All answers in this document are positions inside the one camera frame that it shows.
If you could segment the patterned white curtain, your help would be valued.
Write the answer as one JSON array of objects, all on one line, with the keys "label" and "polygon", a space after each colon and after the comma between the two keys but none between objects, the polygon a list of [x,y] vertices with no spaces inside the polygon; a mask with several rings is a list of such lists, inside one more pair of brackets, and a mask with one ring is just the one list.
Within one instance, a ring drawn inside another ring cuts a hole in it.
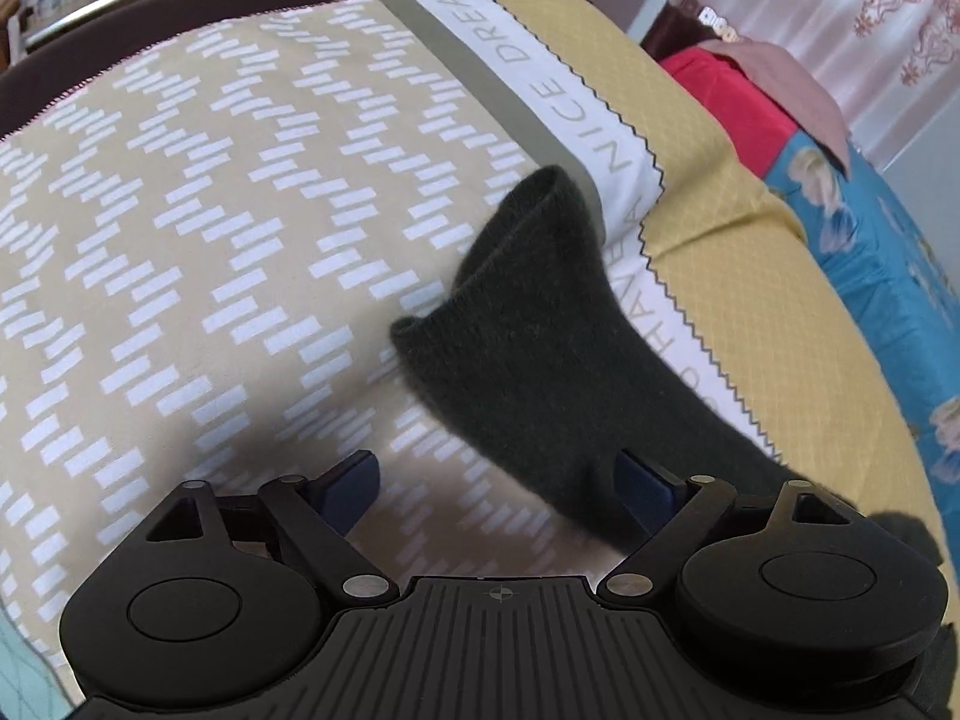
[{"label": "patterned white curtain", "polygon": [[778,44],[884,167],[958,91],[958,0],[697,0],[710,25]]}]

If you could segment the pink folded blanket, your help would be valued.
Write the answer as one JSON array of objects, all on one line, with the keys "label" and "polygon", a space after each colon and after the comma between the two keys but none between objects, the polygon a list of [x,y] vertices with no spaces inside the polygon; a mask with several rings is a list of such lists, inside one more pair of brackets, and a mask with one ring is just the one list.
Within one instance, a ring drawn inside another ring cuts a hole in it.
[{"label": "pink folded blanket", "polygon": [[851,172],[850,129],[835,98],[786,49],[763,41],[711,39],[700,49],[732,62],[745,78],[791,115],[828,151],[844,176]]}]

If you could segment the red sheet under quilt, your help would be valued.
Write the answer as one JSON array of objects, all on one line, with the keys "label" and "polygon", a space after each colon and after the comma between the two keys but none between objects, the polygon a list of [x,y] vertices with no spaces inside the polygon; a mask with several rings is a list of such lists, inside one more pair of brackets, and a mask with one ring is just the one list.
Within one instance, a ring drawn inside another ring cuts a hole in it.
[{"label": "red sheet under quilt", "polygon": [[661,67],[715,117],[740,162],[755,176],[770,172],[799,125],[731,60],[699,47],[662,60]]}]

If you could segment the yellow patterned bed cover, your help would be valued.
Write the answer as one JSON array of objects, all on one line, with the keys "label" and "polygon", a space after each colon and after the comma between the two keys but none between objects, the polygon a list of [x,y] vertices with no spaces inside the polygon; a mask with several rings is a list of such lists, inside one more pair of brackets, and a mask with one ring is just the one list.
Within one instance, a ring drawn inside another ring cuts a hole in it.
[{"label": "yellow patterned bed cover", "polygon": [[584,0],[340,0],[205,18],[2,142],[2,709],[82,695],[60,617],[174,486],[356,450],[389,577],[581,574],[622,551],[448,431],[425,317],[540,167],[579,188],[626,320],[729,426],[953,571],[877,359],[789,206]]}]

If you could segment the dark green knit sweater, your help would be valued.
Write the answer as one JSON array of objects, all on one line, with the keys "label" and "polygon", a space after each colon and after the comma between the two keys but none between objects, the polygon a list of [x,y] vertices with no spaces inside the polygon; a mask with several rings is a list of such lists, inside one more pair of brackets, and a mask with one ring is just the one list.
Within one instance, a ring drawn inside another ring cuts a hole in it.
[{"label": "dark green knit sweater", "polygon": [[506,195],[448,299],[396,320],[391,341],[405,382],[448,431],[622,553],[651,533],[613,486],[622,450],[747,496],[774,496],[796,476],[633,330],[561,167],[540,167]]}]

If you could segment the blue floral quilt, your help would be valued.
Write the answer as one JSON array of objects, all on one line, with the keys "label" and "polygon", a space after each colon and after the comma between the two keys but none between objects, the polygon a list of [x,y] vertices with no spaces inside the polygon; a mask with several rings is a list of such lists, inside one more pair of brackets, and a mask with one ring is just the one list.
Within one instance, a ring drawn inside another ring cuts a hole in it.
[{"label": "blue floral quilt", "polygon": [[958,497],[958,298],[884,177],[814,138],[789,138],[765,182],[796,213],[828,281],[882,367],[940,504]]}]

